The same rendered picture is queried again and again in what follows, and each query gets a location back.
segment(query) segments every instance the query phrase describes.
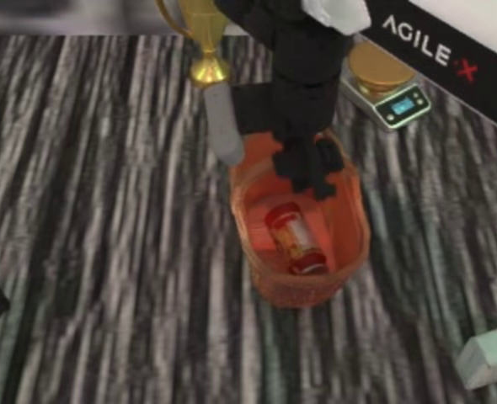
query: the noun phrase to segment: gold trophy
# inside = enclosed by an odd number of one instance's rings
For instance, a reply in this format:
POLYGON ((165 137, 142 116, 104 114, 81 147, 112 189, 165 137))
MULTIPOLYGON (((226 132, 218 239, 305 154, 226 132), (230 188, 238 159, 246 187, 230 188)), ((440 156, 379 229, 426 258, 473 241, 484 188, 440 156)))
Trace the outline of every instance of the gold trophy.
POLYGON ((190 67, 192 83, 198 88, 206 88, 226 81, 230 76, 230 67, 216 54, 216 47, 221 41, 228 19, 216 8, 213 0, 179 0, 187 28, 180 27, 172 19, 164 0, 155 0, 155 3, 173 30, 200 45, 202 57, 190 67))

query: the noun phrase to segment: trophy handle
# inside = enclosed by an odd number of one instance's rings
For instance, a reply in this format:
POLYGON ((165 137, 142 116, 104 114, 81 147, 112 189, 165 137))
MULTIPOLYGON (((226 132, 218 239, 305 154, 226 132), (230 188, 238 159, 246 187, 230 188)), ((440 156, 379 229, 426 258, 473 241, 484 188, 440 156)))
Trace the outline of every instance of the trophy handle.
POLYGON ((155 0, 155 3, 157 4, 158 10, 161 12, 163 15, 164 20, 166 21, 166 24, 170 26, 171 29, 176 31, 178 34, 182 34, 185 38, 189 38, 190 40, 192 39, 192 35, 190 31, 186 28, 180 27, 172 18, 172 15, 166 8, 166 5, 164 4, 164 0, 155 0))

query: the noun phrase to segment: wooden table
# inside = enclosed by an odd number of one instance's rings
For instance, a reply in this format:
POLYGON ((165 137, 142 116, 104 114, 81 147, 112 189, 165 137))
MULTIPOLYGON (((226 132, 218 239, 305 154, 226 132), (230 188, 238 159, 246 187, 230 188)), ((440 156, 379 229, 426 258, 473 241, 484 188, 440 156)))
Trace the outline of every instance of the wooden table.
MULTIPOLYGON (((237 82, 270 56, 224 45, 237 82)), ((0 37, 0 403, 497 404, 453 360, 497 327, 497 130, 428 86, 383 133, 345 99, 371 259, 327 305, 251 289, 192 44, 0 37)))

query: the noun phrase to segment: gold plate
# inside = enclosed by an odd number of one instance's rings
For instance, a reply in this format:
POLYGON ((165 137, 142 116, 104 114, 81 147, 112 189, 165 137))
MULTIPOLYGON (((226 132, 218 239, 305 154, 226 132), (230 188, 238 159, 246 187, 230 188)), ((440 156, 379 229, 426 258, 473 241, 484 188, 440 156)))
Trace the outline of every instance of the gold plate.
POLYGON ((415 75, 412 69, 368 41, 351 50, 348 64, 358 83, 372 93, 389 93, 415 75))

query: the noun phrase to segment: red and white box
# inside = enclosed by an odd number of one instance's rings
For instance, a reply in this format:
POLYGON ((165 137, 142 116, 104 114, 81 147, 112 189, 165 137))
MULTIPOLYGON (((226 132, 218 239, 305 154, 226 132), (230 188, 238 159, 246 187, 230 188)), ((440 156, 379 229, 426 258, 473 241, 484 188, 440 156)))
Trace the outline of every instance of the red and white box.
POLYGON ((469 390, 497 382, 497 330, 470 338, 456 368, 469 390))

